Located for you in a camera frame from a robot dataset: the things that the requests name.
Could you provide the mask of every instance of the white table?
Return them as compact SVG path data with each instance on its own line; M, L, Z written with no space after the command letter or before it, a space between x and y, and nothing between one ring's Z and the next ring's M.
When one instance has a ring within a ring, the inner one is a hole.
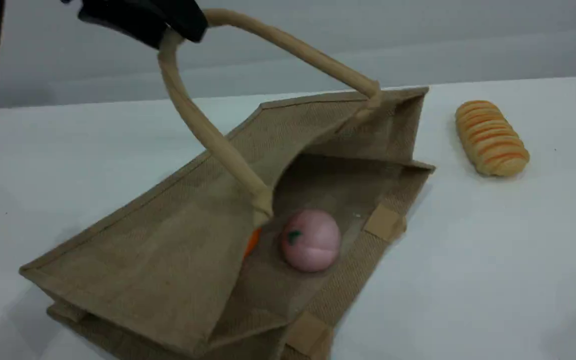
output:
M222 132L260 102L198 99ZM496 103L531 154L478 176L453 123ZM0 109L0 360L110 359L50 320L20 265L201 152L167 100ZM433 86L415 158L438 169L336 333L334 360L576 360L576 78Z

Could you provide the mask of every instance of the burlap bag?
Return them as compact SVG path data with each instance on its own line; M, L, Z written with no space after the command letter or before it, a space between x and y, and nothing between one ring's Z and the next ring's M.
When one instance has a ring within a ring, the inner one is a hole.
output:
M175 58L183 39L168 32L166 88L208 151L20 273L55 300L51 317L122 360L324 358L432 171L412 160L427 89L381 91L278 29L205 14L358 92L261 104L224 137L187 96ZM281 257L277 235L300 208L326 210L340 227L342 254L327 271L300 273Z

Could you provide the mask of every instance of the toy bread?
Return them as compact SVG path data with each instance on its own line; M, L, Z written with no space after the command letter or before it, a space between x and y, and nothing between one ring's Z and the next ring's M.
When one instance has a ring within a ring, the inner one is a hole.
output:
M455 121L461 145L479 173L513 176L530 161L519 135L493 103L464 102L455 113Z

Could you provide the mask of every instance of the pink fruit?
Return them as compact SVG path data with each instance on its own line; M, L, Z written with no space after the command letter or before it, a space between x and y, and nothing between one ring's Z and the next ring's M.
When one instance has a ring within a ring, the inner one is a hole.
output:
M323 210L306 209L293 215L281 233L281 250L298 271L317 272L339 256L341 236L335 219Z

